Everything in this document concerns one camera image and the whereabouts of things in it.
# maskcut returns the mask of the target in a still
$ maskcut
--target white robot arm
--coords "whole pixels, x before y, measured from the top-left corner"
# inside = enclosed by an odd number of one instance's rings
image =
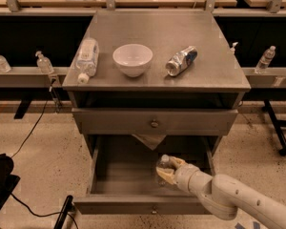
[[[173,156],[163,156],[167,168],[157,173],[180,190],[198,197],[202,205],[220,219],[234,219],[240,208],[269,229],[286,229],[286,206],[227,175],[214,177],[193,164]]]

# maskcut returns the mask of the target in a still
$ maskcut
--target gray cabinet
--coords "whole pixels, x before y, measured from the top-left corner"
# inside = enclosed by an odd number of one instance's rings
[[[228,43],[206,11],[99,11],[86,37],[100,46],[97,72],[77,83],[72,63],[63,83],[93,166],[85,198],[74,203],[83,214],[205,214],[196,198],[156,182],[155,163],[171,154],[212,173],[212,154],[229,133],[250,85]],[[113,51],[139,43],[153,51],[151,67],[137,78],[120,72]],[[165,64],[189,45],[194,64],[178,77]],[[165,136],[154,150],[133,135]]]

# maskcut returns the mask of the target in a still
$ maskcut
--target drawer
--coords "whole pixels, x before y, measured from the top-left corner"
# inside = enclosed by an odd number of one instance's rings
[[[81,214],[209,214],[198,199],[171,185],[160,186],[155,164],[163,154],[181,157],[213,174],[207,136],[167,136],[150,150],[131,135],[99,135],[93,147],[92,176]]]
[[[85,135],[226,135],[237,110],[74,108],[72,113]]]

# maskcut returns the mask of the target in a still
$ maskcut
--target bottle cap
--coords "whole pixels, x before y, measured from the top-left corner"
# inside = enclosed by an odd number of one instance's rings
[[[179,74],[179,65],[173,60],[167,62],[165,68],[168,69],[168,74],[170,76],[177,76]]]
[[[89,76],[86,73],[81,73],[78,75],[77,82],[80,84],[87,84],[89,81]]]
[[[38,57],[38,58],[44,57],[44,55],[42,54],[41,51],[37,51],[36,54],[35,54],[35,56]]]
[[[170,157],[169,157],[168,155],[163,155],[163,156],[161,157],[161,162],[167,163],[167,162],[169,162],[169,161],[170,161]]]

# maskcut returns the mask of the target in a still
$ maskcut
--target speckled floor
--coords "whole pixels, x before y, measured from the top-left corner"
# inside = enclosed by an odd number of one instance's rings
[[[286,119],[286,103],[276,103],[277,116]],[[223,137],[214,166],[217,173],[239,179],[259,192],[286,205],[286,156],[280,147],[274,127],[259,102],[244,103],[235,124]],[[0,154],[12,156],[30,132],[40,113],[36,106],[23,119],[13,119],[9,104],[0,107]],[[55,114],[48,108],[22,150],[14,157],[13,173],[21,180],[14,194],[37,214],[58,212],[67,195],[83,197],[89,179],[91,158],[68,111]],[[239,211],[236,219],[224,221],[214,216],[82,216],[73,214],[78,227],[86,228],[235,228],[237,224],[251,229],[256,221]],[[1,228],[53,228],[57,216],[37,218],[12,197],[0,212]],[[70,219],[64,228],[75,228]]]

